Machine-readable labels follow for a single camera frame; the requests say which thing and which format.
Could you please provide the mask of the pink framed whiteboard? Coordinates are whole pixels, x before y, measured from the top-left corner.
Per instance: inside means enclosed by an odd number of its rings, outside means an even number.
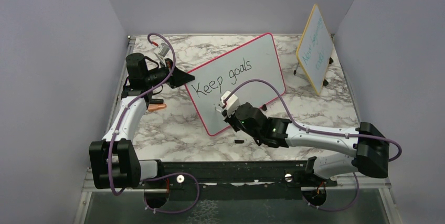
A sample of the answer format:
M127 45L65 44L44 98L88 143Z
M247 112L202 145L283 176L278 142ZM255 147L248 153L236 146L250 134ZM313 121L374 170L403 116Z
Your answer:
M255 79L238 91L241 102L261 107L286 91L273 35L265 33L189 71L195 77L186 90L208 135L229 127L219 108L221 96L245 81Z

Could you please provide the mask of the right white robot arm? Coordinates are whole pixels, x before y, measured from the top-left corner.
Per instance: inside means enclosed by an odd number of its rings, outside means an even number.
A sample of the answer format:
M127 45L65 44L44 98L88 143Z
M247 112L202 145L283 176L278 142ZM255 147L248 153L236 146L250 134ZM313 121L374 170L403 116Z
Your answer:
M251 136L257 145L312 147L332 151L315 157L303 171L303 180L311 186L335 175L360 172L372 178L387 178L389 144L371 123L357 128L336 129L320 126L296 126L290 119L267 117L250 103L222 106L222 116L235 131Z

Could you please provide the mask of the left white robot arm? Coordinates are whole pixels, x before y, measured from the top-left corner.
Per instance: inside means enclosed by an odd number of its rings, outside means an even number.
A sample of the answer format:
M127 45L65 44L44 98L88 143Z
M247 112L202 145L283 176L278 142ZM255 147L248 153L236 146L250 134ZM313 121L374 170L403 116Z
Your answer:
M102 140L89 146L97 189L135 188L144 180L154 188L164 183L165 174L159 169L158 162L139 160L132 141L142 116L153 102L153 90L163 84L178 88L195 77L173 67L172 59L164 59L161 66L153 69L148 69L146 60L142 53L126 57L128 83L121 93L118 114Z

